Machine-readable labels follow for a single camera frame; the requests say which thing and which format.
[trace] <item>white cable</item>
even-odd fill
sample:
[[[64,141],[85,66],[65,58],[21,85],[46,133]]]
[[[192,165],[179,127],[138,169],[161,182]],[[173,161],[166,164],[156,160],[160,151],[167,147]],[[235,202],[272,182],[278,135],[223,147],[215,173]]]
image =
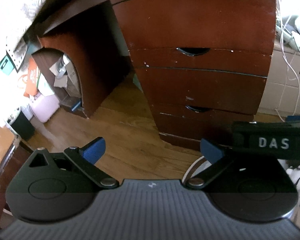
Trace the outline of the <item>white cable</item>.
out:
[[[279,11],[281,11],[281,1],[278,0],[278,3],[279,3]],[[300,98],[300,80],[299,80],[299,77],[297,75],[297,73],[295,72],[295,70],[293,69],[293,67],[289,64],[288,60],[287,60],[287,57],[284,53],[284,46],[283,46],[283,30],[286,28],[289,20],[291,19],[292,15],[289,16],[288,20],[286,21],[285,25],[283,26],[282,24],[282,14],[281,12],[279,12],[279,16],[280,16],[280,23],[281,23],[281,36],[280,36],[280,46],[281,46],[281,50],[282,50],[282,56],[283,56],[283,59],[285,60],[285,62],[287,63],[287,65],[289,66],[289,68],[293,71],[293,73],[295,74],[296,76],[296,79],[298,81],[298,97],[297,97],[297,101],[296,101],[296,105],[294,107],[294,111],[293,111],[293,114],[292,115],[295,115],[296,111],[297,111],[297,106],[298,106],[298,102],[299,102],[299,98]]]
[[[293,61],[295,55],[296,55],[296,51],[295,51],[295,53],[293,54],[293,57],[292,57],[292,59],[291,59],[291,61],[290,61],[290,65],[291,65],[291,63],[292,63],[292,61]],[[285,91],[285,89],[286,89],[286,87],[287,87],[287,79],[289,79],[289,78],[288,78],[288,71],[289,71],[289,67],[288,67],[288,65],[287,65],[287,71],[286,71],[286,76],[285,76],[285,80],[284,80],[284,87],[283,87],[283,90],[282,90],[282,93],[281,93],[279,105],[278,105],[277,108],[275,108],[275,110],[276,110],[276,112],[277,112],[277,114],[278,114],[278,116],[279,116],[279,118],[281,119],[282,122],[285,122],[285,120],[283,120],[283,118],[280,116],[280,114],[279,114],[279,112],[278,112],[278,108],[279,108],[280,105],[281,105],[282,97],[283,97],[284,91]]]
[[[292,61],[293,61],[294,56],[296,55],[296,53],[297,53],[297,52],[295,51],[294,54],[293,54],[292,60],[290,61],[290,65],[292,64]],[[295,81],[295,80],[297,80],[296,78],[290,79],[290,78],[288,77],[288,72],[289,72],[289,66],[287,65],[287,73],[286,73],[287,79],[290,80],[290,81]]]
[[[188,173],[191,171],[191,169],[200,161],[204,158],[204,156],[201,156],[199,159],[195,160],[194,163],[191,164],[191,166],[189,167],[189,169],[186,171],[186,173],[183,175],[182,178],[182,183],[185,182],[186,177],[188,176]]]

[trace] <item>gray ribbed surface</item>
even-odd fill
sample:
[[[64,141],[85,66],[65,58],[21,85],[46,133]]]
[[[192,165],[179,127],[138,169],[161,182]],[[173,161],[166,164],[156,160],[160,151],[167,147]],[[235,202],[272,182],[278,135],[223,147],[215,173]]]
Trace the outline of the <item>gray ribbed surface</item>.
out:
[[[101,191],[86,212],[70,220],[51,225],[16,221],[0,236],[4,240],[294,240],[300,239],[300,230],[287,219],[262,225],[231,219],[202,191],[187,190],[179,180],[126,179],[117,189]]]

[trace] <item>tiled wall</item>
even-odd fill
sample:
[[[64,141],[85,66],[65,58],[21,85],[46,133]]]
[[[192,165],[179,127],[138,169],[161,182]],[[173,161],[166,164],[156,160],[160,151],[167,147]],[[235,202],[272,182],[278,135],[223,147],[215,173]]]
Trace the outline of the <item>tiled wall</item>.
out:
[[[293,58],[293,54],[286,53],[288,62]],[[300,80],[300,56],[295,55],[291,66],[296,71]],[[266,88],[261,99],[258,112],[267,114],[277,114],[274,110],[278,109],[282,116],[287,116],[293,113],[297,96],[298,96],[298,81],[292,70],[288,71],[287,86],[284,89],[287,64],[285,63],[281,51],[273,51],[268,80]],[[296,114],[300,114],[300,98],[298,101]]]

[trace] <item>black trash bin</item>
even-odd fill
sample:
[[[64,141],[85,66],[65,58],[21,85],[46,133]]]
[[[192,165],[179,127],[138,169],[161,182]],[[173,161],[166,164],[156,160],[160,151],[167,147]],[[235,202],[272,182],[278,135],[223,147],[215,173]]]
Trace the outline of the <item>black trash bin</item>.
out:
[[[26,118],[20,107],[15,114],[8,119],[8,124],[21,136],[23,140],[29,140],[34,134],[34,127]]]

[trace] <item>drawer handle cutout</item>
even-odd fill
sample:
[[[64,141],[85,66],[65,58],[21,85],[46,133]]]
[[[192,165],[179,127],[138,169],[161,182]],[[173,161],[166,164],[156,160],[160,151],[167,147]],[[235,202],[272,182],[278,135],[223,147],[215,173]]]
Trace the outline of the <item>drawer handle cutout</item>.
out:
[[[182,54],[187,56],[199,56],[206,54],[210,49],[209,48],[177,48]]]
[[[188,108],[189,110],[194,111],[196,113],[204,113],[204,112],[211,110],[211,108],[198,107],[198,106],[186,106],[186,108]]]

